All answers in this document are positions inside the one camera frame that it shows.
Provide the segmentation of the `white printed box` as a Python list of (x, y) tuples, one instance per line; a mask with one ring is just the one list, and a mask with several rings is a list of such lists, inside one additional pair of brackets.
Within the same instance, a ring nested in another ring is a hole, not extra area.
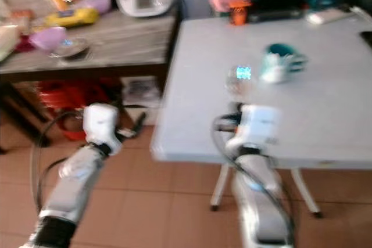
[(155, 77), (122, 78), (123, 105), (159, 109), (162, 91)]

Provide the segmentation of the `clear drinking glass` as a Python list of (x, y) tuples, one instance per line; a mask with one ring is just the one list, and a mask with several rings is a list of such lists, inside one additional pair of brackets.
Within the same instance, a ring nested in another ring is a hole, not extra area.
[(226, 90), (233, 97), (245, 97), (249, 94), (252, 86), (252, 68), (250, 66), (237, 65), (228, 71)]

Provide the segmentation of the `white metal table leg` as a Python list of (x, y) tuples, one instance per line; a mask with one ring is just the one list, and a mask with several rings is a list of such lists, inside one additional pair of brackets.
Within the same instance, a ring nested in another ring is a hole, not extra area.
[(305, 179), (303, 179), (303, 175), (301, 174), (300, 168), (292, 168), (290, 170), (292, 179), (297, 187), (297, 190), (302, 197), (302, 200), (305, 201), (305, 205), (308, 207), (309, 211), (313, 215), (314, 218), (324, 218), (324, 214), (322, 213), (321, 209), (317, 205), (316, 201), (313, 199), (313, 195), (311, 194)]
[(223, 198), (225, 194), (225, 189), (228, 184), (230, 173), (231, 166), (229, 166), (228, 164), (223, 164), (221, 166), (220, 174), (213, 190), (212, 198), (210, 198), (210, 211), (217, 211), (220, 208), (221, 198)]

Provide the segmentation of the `red plastic stool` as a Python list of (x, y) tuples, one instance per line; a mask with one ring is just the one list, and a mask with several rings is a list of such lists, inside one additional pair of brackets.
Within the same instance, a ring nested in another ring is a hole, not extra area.
[(40, 102), (51, 116), (56, 117), (67, 111), (77, 111), (91, 101), (92, 83), (85, 80), (40, 81), (37, 91)]

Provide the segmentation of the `teal and white mug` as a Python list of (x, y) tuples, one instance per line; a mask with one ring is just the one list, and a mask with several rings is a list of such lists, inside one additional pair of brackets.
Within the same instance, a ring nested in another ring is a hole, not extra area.
[(276, 43), (264, 49), (259, 80), (268, 84), (289, 81), (292, 73), (305, 70), (308, 57), (289, 44)]

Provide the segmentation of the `dark wooden side table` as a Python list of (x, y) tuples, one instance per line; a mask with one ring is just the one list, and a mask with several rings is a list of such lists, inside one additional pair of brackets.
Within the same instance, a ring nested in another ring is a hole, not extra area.
[(30, 142), (40, 140), (46, 147), (50, 139), (8, 101), (8, 88), (13, 84), (152, 76), (164, 91), (180, 23), (178, 11), (149, 18), (109, 12), (93, 25), (67, 32), (69, 38), (90, 44), (82, 59), (63, 60), (42, 49), (9, 55), (0, 68), (1, 115)]

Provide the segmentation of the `white folding table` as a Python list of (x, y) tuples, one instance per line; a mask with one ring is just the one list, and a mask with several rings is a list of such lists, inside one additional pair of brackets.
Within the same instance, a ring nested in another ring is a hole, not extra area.
[[(244, 102), (281, 113), (270, 153), (284, 168), (319, 169), (309, 187), (322, 202), (372, 204), (372, 47), (358, 17), (315, 26), (284, 20), (234, 27), (221, 18), (186, 20), (179, 28), (151, 149), (161, 161), (221, 163), (210, 132), (230, 109), (228, 76), (249, 66)], [(281, 84), (257, 78), (266, 47), (284, 43), (308, 57)]]

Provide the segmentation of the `clear glass dish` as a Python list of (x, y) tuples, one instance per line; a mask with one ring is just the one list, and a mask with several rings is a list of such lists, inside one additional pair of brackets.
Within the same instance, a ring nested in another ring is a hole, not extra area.
[(77, 59), (80, 55), (86, 55), (90, 47), (90, 42), (84, 38), (69, 38), (51, 51), (50, 56), (57, 59)]

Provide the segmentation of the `orange cup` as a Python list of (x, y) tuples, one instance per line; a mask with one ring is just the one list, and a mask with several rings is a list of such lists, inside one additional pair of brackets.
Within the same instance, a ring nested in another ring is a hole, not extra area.
[(234, 26), (246, 25), (248, 22), (248, 7), (252, 6), (250, 0), (236, 0), (229, 3), (230, 20)]

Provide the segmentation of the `purple plastic bowl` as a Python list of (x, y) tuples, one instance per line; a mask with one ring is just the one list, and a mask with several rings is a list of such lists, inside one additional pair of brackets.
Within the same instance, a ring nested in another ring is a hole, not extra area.
[(74, 8), (93, 8), (100, 15), (110, 12), (112, 0), (79, 0), (74, 4)]
[(67, 39), (67, 28), (49, 27), (29, 36), (29, 42), (39, 51), (52, 52)]

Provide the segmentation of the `yellow flat box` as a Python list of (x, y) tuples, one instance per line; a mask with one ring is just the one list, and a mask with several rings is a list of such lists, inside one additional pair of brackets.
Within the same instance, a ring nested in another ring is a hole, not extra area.
[(80, 27), (96, 23), (100, 13), (95, 8), (77, 8), (51, 13), (45, 19), (48, 27)]

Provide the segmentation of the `dark red small item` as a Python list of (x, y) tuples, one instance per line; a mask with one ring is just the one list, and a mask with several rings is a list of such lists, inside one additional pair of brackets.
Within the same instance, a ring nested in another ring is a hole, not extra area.
[(23, 52), (30, 52), (34, 50), (35, 50), (35, 46), (34, 44), (30, 43), (29, 35), (19, 36), (19, 43), (16, 44), (14, 52), (23, 53)]

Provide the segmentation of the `cream rounded container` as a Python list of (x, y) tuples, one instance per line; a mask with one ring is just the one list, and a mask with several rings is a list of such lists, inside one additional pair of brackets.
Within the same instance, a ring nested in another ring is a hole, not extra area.
[(0, 27), (0, 62), (6, 59), (20, 42), (20, 31), (17, 25)]

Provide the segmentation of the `white flat remote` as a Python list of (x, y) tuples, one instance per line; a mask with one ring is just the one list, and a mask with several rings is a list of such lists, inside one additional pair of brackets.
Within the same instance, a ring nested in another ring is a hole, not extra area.
[(319, 26), (325, 23), (342, 20), (343, 18), (347, 18), (352, 15), (353, 12), (351, 12), (350, 9), (329, 8), (318, 12), (309, 12), (305, 16), (305, 20), (312, 25)]

